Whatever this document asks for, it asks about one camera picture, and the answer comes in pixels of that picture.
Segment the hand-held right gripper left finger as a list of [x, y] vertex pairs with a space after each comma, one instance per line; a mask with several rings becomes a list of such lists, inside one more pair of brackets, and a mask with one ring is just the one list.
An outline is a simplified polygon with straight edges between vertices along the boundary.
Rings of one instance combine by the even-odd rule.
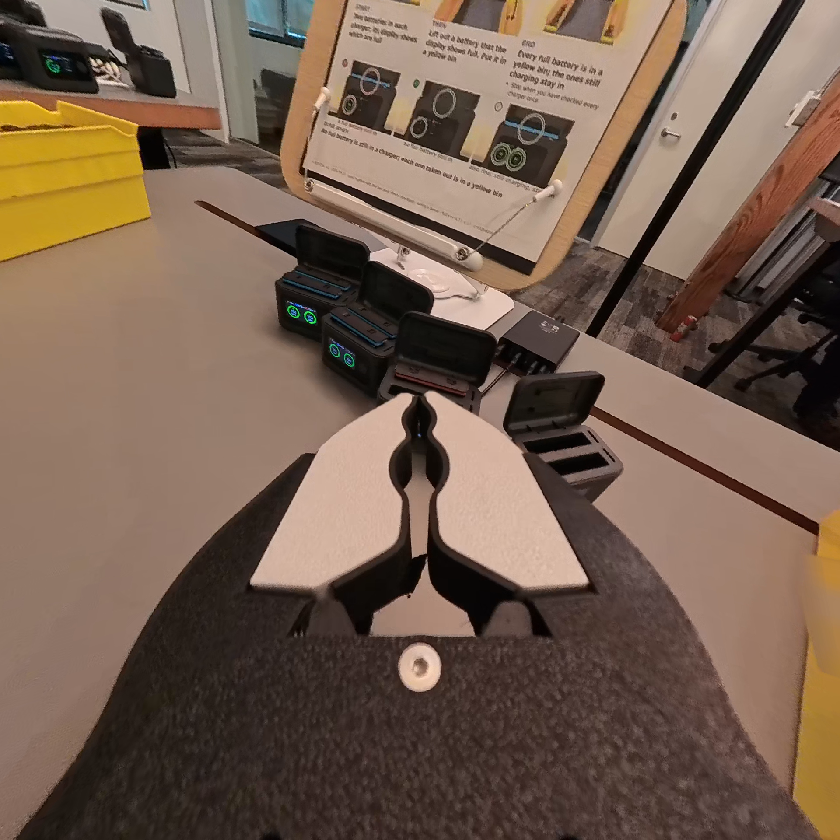
[[400, 394], [352, 421], [313, 457], [249, 584], [384, 607], [416, 574], [409, 501], [416, 398]]

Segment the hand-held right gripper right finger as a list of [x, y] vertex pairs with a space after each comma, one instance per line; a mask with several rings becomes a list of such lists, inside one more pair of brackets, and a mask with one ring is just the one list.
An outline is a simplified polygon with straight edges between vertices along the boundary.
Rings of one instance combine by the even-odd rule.
[[465, 612], [586, 592], [592, 584], [522, 451], [435, 392], [423, 395], [429, 501], [427, 567]]

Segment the black battery charging case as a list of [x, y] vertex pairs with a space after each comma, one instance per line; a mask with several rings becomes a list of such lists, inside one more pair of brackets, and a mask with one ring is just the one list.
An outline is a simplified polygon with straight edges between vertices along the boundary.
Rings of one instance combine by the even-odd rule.
[[[485, 330], [466, 327], [417, 311], [408, 312], [398, 325], [391, 362], [376, 395], [377, 405], [406, 393], [437, 393], [469, 413], [480, 412], [480, 387], [485, 384], [497, 352], [497, 338]], [[467, 395], [455, 395], [398, 380], [394, 369], [405, 363], [445, 372], [472, 384]]]
[[514, 386], [503, 429], [589, 501], [624, 471], [622, 461], [586, 426], [605, 384], [594, 371], [530, 374]]
[[[377, 313], [398, 325], [408, 312], [430, 314], [432, 291], [383, 264], [371, 261], [365, 268], [355, 305]], [[389, 341], [380, 348], [363, 342], [333, 320], [331, 313], [322, 321], [322, 362], [333, 372], [376, 396], [395, 347]]]
[[86, 42], [63, 30], [2, 16], [1, 71], [45, 90], [98, 94]]
[[[297, 264], [275, 284], [280, 326], [308, 339], [320, 341], [325, 316], [335, 308], [347, 306], [358, 297], [364, 271], [370, 260], [369, 247], [357, 239], [334, 234], [314, 225], [299, 227]], [[283, 280], [284, 275], [292, 270], [336, 283], [353, 283], [358, 289], [338, 299], [321, 297], [309, 289], [287, 284]]]

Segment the yellow plastic bin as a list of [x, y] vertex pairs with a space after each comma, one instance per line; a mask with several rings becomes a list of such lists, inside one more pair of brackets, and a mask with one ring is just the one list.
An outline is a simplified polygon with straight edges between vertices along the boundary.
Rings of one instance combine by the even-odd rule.
[[805, 676], [794, 798], [821, 838], [839, 838], [839, 512], [822, 521], [802, 567]]
[[1, 260], [149, 218], [137, 132], [66, 101], [2, 101]]

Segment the black multi-port power hub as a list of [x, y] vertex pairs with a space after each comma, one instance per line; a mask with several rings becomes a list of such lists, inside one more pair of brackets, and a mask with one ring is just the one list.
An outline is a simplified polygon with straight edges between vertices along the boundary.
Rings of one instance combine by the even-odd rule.
[[501, 336], [493, 362], [516, 375], [554, 374], [580, 335], [562, 321], [530, 310]]

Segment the white stand base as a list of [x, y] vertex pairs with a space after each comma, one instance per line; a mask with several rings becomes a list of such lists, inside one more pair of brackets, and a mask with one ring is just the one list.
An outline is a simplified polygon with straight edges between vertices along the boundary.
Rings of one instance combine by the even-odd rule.
[[514, 301], [501, 291], [402, 246], [376, 250], [371, 259], [432, 291], [437, 318], [487, 330], [513, 311]]

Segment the dark flat pad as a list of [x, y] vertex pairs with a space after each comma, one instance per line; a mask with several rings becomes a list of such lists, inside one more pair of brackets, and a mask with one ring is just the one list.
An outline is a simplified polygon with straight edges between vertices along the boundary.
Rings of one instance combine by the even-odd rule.
[[258, 238], [269, 245], [284, 251], [292, 257], [297, 257], [297, 235], [299, 227], [309, 227], [305, 219], [294, 218], [274, 223], [262, 224], [255, 227]]

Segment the wooden desk black legs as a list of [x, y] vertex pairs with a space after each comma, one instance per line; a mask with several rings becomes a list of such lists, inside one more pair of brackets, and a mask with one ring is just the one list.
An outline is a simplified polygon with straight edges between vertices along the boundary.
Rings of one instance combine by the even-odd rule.
[[769, 301], [765, 302], [741, 326], [731, 338], [710, 344], [711, 360], [700, 370], [690, 367], [684, 369], [683, 376], [688, 382], [698, 387], [706, 388], [713, 383], [743, 352], [753, 352], [758, 357], [768, 361], [773, 355], [770, 348], [759, 348], [755, 341], [768, 329], [795, 299], [800, 299], [808, 280], [816, 278], [817, 273], [838, 258], [839, 240], [839, 205], [838, 202], [825, 198], [813, 198], [807, 206], [813, 211], [815, 219], [815, 235], [820, 244], [815, 253], [809, 257], [801, 268], [796, 270], [781, 289], [775, 292]]

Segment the wooden sign board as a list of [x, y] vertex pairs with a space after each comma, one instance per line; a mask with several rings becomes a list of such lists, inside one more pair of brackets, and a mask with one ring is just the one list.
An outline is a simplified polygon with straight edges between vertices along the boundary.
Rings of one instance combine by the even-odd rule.
[[[330, 91], [326, 87], [326, 80], [348, 2], [368, 1], [320, 1], [312, 4], [310, 25], [297, 70], [297, 82], [281, 144], [280, 160], [282, 174], [295, 196], [355, 223], [352, 217], [333, 209], [330, 205], [316, 203], [305, 193], [303, 179], [308, 175], [302, 167], [314, 122], [323, 106], [329, 102]], [[376, 227], [368, 228], [364, 224], [358, 224], [363, 230], [371, 232], [384, 242], [377, 250], [385, 247], [397, 249], [402, 246], [455, 269], [481, 284], [504, 291], [526, 288], [545, 279], [557, 269], [596, 205], [606, 197], [607, 188], [617, 186], [621, 175], [627, 169], [635, 154], [632, 142], [640, 140], [648, 111], [677, 56], [688, 3], [648, 2], [670, 2], [670, 6], [531, 274], [522, 274], [492, 259], [484, 259], [483, 270], [468, 272], [459, 265], [417, 246], [404, 245], [396, 241], [391, 234], [384, 233]]]

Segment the black pole stand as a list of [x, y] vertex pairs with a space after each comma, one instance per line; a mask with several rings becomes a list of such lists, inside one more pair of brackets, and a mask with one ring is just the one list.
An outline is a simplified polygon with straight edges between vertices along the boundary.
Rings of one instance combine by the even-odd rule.
[[634, 282], [646, 257], [665, 231], [670, 219], [676, 213], [803, 5], [803, 1], [781, 1], [775, 9], [740, 72], [698, 139], [695, 148], [669, 188], [664, 201], [606, 293], [602, 305], [585, 331], [586, 335], [596, 338], [604, 329], [624, 293]]

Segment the white instruction sheet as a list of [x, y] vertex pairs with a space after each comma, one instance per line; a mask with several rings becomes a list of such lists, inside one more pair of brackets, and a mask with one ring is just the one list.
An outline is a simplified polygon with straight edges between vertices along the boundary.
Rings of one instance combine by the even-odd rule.
[[533, 272], [670, 2], [348, 2], [302, 165]]

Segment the white door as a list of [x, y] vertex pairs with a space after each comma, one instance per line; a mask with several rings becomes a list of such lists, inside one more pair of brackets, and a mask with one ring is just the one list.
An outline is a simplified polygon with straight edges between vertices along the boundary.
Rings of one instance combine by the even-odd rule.
[[[629, 257], [779, 2], [710, 4], [592, 243]], [[807, 1], [749, 90], [645, 265], [686, 280], [795, 135], [790, 111], [838, 67], [839, 2]]]

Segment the dark desk device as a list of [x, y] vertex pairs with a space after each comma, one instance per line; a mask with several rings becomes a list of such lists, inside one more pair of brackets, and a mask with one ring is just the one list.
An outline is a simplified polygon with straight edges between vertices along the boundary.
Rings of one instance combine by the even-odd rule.
[[163, 53], [146, 45], [138, 45], [132, 37], [128, 20], [121, 13], [103, 7], [100, 16], [112, 47], [125, 58], [135, 89], [147, 96], [176, 98], [172, 64]]

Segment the wooden post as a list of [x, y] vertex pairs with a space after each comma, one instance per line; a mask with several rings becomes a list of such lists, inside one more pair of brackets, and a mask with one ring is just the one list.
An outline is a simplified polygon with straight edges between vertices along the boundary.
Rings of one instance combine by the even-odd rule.
[[839, 152], [839, 76], [827, 85], [762, 180], [708, 249], [657, 321], [674, 333], [687, 317], [703, 318], [805, 190]]

